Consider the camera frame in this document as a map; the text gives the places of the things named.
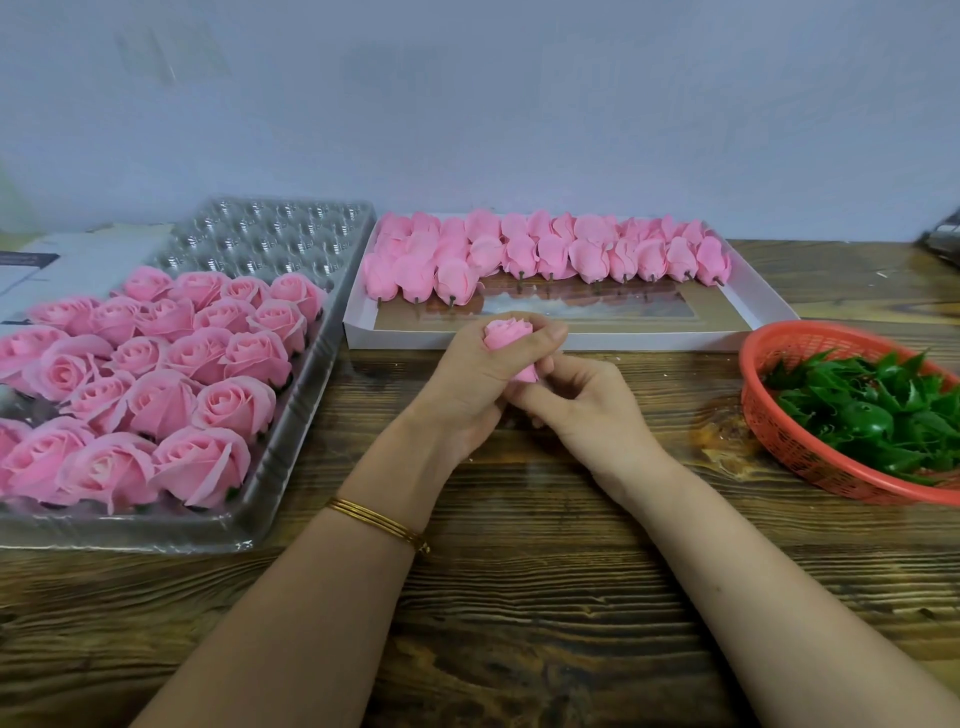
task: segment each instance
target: person's right arm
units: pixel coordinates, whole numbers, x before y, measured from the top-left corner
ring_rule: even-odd
[[[554,356],[514,384],[646,528],[765,726],[960,726],[960,699],[837,601],[651,434],[613,364]]]

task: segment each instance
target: forearm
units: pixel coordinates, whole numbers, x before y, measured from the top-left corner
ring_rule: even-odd
[[[659,462],[624,494],[765,725],[960,725],[950,691],[686,468]]]
[[[452,465],[405,416],[338,496],[423,530]],[[197,648],[136,728],[357,726],[414,550],[324,509]]]

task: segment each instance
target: table surface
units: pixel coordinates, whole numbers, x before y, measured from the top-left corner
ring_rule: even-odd
[[[960,370],[960,277],[893,244],[740,241],[805,318]],[[665,447],[861,618],[960,692],[960,510],[866,506],[781,468],[740,414],[732,353],[613,361]],[[264,547],[163,557],[3,552],[0,723],[120,726],[300,533],[433,371],[341,351]],[[508,418],[453,474],[396,611],[370,726],[754,724],[643,530],[549,432]],[[790,604],[783,604],[790,609]]]

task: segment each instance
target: person's right hand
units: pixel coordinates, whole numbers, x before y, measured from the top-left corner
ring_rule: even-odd
[[[622,502],[629,482],[671,458],[643,421],[634,393],[613,364],[554,354],[548,381],[511,383],[504,397],[543,420],[597,484]]]

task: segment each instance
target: red basket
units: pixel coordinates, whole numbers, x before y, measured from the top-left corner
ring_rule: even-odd
[[[743,416],[760,443],[800,477],[840,496],[867,503],[924,501],[960,506],[960,478],[933,488],[875,471],[824,445],[777,406],[760,377],[780,359],[792,367],[827,349],[835,350],[831,359],[863,356],[871,361],[889,352],[896,352],[901,361],[916,353],[866,331],[822,321],[782,321],[758,328],[740,350],[740,372],[745,381]],[[921,374],[943,375],[945,389],[960,383],[955,375],[928,359]]]

